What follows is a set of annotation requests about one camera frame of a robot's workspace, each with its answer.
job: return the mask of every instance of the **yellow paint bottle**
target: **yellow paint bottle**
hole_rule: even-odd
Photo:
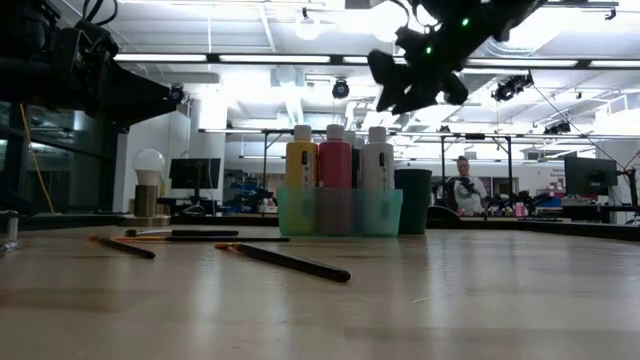
[[[315,231],[318,145],[311,141],[309,125],[296,125],[293,139],[287,144],[285,188],[278,194],[280,230],[283,235],[311,235]]]

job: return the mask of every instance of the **paint bottle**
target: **paint bottle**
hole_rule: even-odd
[[[395,191],[393,145],[387,144],[387,129],[369,128],[369,143],[362,148],[362,189],[359,200],[361,232],[375,236],[387,232]]]
[[[311,141],[311,126],[294,127],[286,154],[285,189],[278,194],[280,230],[284,235],[313,235],[318,145]]]
[[[296,125],[293,142],[287,144],[285,185],[288,188],[310,190],[317,183],[318,145],[311,141],[311,126]]]
[[[320,144],[318,158],[321,188],[351,188],[351,145],[344,141],[342,125],[327,126],[327,141]]]
[[[351,188],[357,189],[360,173],[360,149],[356,147],[355,131],[345,132],[344,138],[351,145]]]
[[[318,149],[318,165],[318,233],[352,235],[351,145],[344,141],[342,125],[327,126],[327,141]]]
[[[395,189],[393,180],[393,145],[387,144],[387,129],[369,128],[369,143],[362,148],[362,188]]]
[[[352,179],[352,183],[355,183],[354,188],[356,189],[362,187],[362,148],[364,147],[364,145],[365,145],[364,139],[361,137],[357,137],[356,144],[354,145],[354,150],[356,155],[355,157],[354,156],[351,157],[352,162],[354,161],[354,159],[357,159],[358,161],[358,164],[357,164],[358,167],[355,175],[356,177],[355,182],[353,182],[353,179]]]

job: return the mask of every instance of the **red paint bottle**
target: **red paint bottle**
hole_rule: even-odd
[[[320,144],[318,157],[321,188],[351,188],[351,145],[344,141],[342,125],[327,126],[327,141]]]
[[[317,232],[353,234],[351,144],[344,141],[342,125],[327,126],[327,141],[318,150]]]

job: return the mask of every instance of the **orange cable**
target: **orange cable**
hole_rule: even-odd
[[[53,209],[53,202],[51,202],[51,197],[49,196],[49,192],[47,192],[47,187],[44,186],[44,180],[42,179],[42,174],[40,173],[40,167],[38,166],[36,152],[33,151],[33,147],[31,146],[31,132],[29,131],[29,125],[27,125],[27,115],[24,112],[24,105],[22,104],[20,104],[20,114],[22,115],[21,117],[22,125],[24,125],[24,132],[27,134],[27,143],[29,144],[31,155],[33,156],[33,164],[36,166],[36,173],[38,173],[38,179],[40,179],[40,187],[42,187],[42,192],[44,192],[44,196],[47,198],[47,202],[49,203],[49,210],[51,210],[52,214],[55,214],[55,210]]]

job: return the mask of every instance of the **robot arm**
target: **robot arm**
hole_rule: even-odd
[[[509,39],[519,25],[547,0],[412,0],[415,13],[423,6],[440,23],[427,34],[408,27],[396,32],[396,45],[405,50],[406,65],[373,50],[367,57],[374,80],[383,86],[378,111],[393,107],[401,114],[435,105],[440,91],[452,105],[462,105],[469,92],[454,72],[490,37]]]

